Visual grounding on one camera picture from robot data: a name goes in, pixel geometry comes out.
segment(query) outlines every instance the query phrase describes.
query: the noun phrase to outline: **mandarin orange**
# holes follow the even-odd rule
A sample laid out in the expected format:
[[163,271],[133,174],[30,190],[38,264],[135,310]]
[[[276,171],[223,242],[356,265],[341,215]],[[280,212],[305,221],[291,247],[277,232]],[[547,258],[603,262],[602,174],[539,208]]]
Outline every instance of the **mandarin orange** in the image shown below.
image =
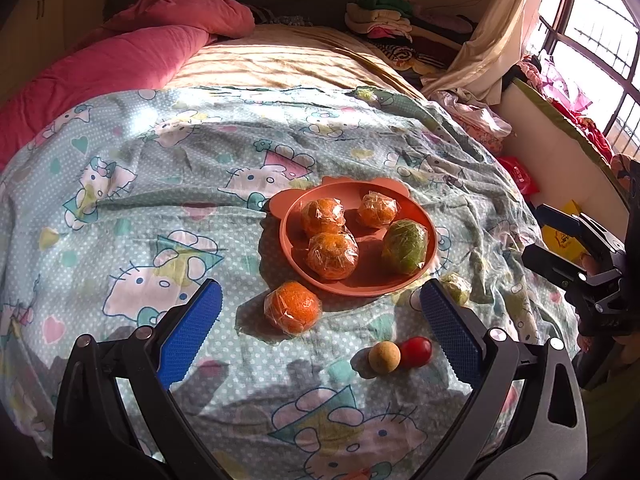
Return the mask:
[[362,197],[358,208],[360,222],[367,227],[388,226],[398,214],[398,203],[382,193],[372,191]]
[[339,233],[344,227],[344,206],[335,198],[319,198],[303,205],[300,223],[308,237]]
[[358,264],[358,245],[350,233],[320,233],[309,240],[306,264],[326,280],[343,280]]
[[306,286],[286,282],[264,299],[264,315],[284,333],[300,335],[322,317],[322,304]]

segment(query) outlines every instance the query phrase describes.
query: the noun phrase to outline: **pink blanket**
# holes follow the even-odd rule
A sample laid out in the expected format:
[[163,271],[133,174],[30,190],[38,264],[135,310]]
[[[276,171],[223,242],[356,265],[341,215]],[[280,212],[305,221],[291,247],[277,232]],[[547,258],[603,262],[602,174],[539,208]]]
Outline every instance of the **pink blanket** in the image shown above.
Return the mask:
[[139,0],[0,108],[0,171],[78,103],[110,92],[162,88],[215,35],[242,38],[252,30],[251,10],[235,0]]

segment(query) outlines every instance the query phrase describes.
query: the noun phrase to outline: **light blue polka dot sheet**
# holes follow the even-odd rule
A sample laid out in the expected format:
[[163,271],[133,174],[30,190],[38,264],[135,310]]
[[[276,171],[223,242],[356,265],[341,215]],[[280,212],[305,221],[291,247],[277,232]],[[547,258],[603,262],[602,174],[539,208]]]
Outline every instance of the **light blue polka dot sheet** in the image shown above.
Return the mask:
[[[351,360],[381,340],[431,335],[409,302],[427,276],[376,299],[320,294],[324,316],[296,339],[262,314],[268,291],[296,279],[265,202],[326,175],[404,182],[437,226],[429,276],[468,279],[485,325],[575,349],[571,308],[522,265],[540,231],[517,188],[437,104],[370,87],[120,92],[57,118],[0,177],[0,398],[14,423],[49,452],[76,337],[153,325],[212,277],[222,314],[172,392],[228,471],[408,478],[469,387],[437,344],[428,366],[372,380]],[[158,452],[121,390],[144,449]]]

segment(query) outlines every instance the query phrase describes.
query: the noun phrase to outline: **blue gripper pad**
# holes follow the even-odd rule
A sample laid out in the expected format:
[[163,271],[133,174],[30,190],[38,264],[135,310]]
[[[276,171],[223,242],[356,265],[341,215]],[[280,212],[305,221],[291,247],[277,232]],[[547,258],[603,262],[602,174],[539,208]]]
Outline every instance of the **blue gripper pad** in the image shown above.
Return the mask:
[[448,298],[436,279],[422,286],[420,306],[458,380],[477,388],[482,382],[482,350],[457,312],[462,307]]
[[184,379],[209,330],[222,311],[222,288],[207,280],[189,301],[187,313],[160,349],[158,379],[165,390]]

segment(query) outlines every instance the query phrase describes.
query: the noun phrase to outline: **cabinet door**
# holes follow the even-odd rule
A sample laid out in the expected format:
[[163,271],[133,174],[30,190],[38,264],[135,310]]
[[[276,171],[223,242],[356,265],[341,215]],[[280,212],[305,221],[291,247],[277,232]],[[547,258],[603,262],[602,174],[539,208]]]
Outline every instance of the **cabinet door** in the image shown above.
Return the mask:
[[38,18],[38,69],[58,60],[65,51],[63,13],[64,0],[40,0]]
[[0,30],[0,103],[64,51],[63,0],[19,0]]
[[39,16],[38,0],[19,0],[0,30],[0,103],[38,71]]

